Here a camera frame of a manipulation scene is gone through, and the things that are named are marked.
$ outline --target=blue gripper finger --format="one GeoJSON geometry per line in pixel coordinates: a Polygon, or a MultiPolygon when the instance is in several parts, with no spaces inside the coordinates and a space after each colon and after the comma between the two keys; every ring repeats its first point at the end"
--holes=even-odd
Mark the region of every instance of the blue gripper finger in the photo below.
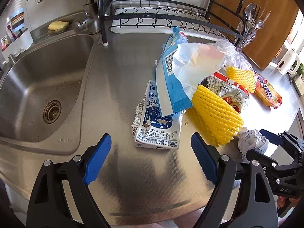
{"type": "Polygon", "coordinates": [[[217,176],[217,159],[210,154],[207,145],[200,137],[199,133],[194,133],[191,137],[192,150],[201,165],[201,168],[209,181],[217,185],[219,178],[217,176]]]}
{"type": "Polygon", "coordinates": [[[85,177],[83,178],[86,185],[89,185],[96,180],[97,175],[111,150],[111,144],[112,139],[109,134],[104,134],[97,143],[97,149],[86,165],[85,177]]]}
{"type": "Polygon", "coordinates": [[[266,139],[269,140],[270,143],[274,144],[274,145],[283,145],[283,140],[282,137],[279,135],[276,135],[274,133],[271,133],[265,129],[261,129],[260,133],[266,137],[266,139]]]}

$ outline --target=screw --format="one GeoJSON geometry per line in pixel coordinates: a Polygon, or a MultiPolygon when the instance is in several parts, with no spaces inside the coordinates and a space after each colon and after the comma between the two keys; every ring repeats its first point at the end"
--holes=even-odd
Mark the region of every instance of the screw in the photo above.
{"type": "Polygon", "coordinates": [[[253,160],[253,161],[252,161],[252,164],[253,164],[254,166],[258,166],[258,165],[259,165],[259,162],[256,161],[256,160],[253,160]]]}
{"type": "Polygon", "coordinates": [[[78,162],[78,161],[81,160],[81,156],[80,156],[80,155],[76,155],[76,156],[74,156],[73,160],[74,160],[75,162],[78,162]]]}
{"type": "Polygon", "coordinates": [[[229,161],[229,159],[230,159],[228,155],[222,155],[221,158],[224,161],[229,161]]]}
{"type": "Polygon", "coordinates": [[[44,166],[49,166],[50,164],[51,164],[51,161],[50,161],[50,160],[46,160],[46,161],[43,163],[44,166]]]}

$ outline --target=wooden cabinet door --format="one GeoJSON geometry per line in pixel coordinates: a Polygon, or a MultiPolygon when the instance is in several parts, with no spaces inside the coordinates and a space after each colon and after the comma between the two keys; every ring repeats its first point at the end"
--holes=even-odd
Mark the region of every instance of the wooden cabinet door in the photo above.
{"type": "MultiPolygon", "coordinates": [[[[240,0],[215,1],[233,11],[236,11],[240,2],[240,0]]],[[[260,13],[268,2],[264,16],[268,11],[271,11],[270,17],[265,23],[265,27],[258,30],[256,38],[250,45],[243,48],[243,52],[264,70],[286,40],[295,22],[299,8],[294,0],[245,0],[244,6],[247,6],[251,2],[261,6],[260,13]]],[[[234,28],[236,28],[240,22],[235,16],[229,14],[215,4],[212,5],[211,12],[224,19],[234,28]]],[[[221,22],[214,18],[210,21],[214,24],[223,26],[221,22]]]]}

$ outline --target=white plastic bag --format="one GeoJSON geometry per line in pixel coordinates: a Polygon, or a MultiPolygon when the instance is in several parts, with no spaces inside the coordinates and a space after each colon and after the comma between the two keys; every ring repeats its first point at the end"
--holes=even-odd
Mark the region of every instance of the white plastic bag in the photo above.
{"type": "Polygon", "coordinates": [[[172,70],[191,100],[197,85],[220,70],[225,54],[212,45],[200,43],[178,44],[173,55],[172,70]]]}
{"type": "Polygon", "coordinates": [[[229,66],[232,66],[238,69],[253,71],[253,68],[248,62],[246,56],[243,53],[236,51],[235,46],[228,40],[219,39],[217,42],[207,43],[207,45],[213,45],[218,51],[225,54],[223,62],[224,70],[227,70],[229,66]]]}
{"type": "Polygon", "coordinates": [[[248,150],[254,149],[264,154],[268,148],[269,140],[256,129],[250,130],[244,127],[237,133],[237,136],[239,138],[239,149],[245,163],[249,163],[246,158],[248,150]]]}

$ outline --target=snack package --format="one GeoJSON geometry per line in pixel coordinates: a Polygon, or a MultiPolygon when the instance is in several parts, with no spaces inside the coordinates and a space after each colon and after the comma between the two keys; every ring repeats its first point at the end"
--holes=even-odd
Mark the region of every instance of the snack package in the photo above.
{"type": "Polygon", "coordinates": [[[135,147],[178,149],[183,113],[161,117],[155,82],[148,81],[145,98],[137,105],[131,126],[135,147]]]}
{"type": "Polygon", "coordinates": [[[266,106],[271,106],[274,109],[282,104],[282,97],[278,94],[273,86],[259,73],[256,75],[256,89],[255,92],[266,106]]]}
{"type": "Polygon", "coordinates": [[[239,114],[250,101],[249,93],[244,87],[219,72],[204,79],[201,85],[219,95],[239,114]]]}
{"type": "Polygon", "coordinates": [[[155,88],[158,94],[161,116],[170,116],[192,107],[191,100],[183,90],[180,81],[175,77],[172,69],[173,55],[177,45],[187,43],[187,37],[177,27],[172,30],[172,36],[163,45],[163,53],[156,65],[155,88]]]}

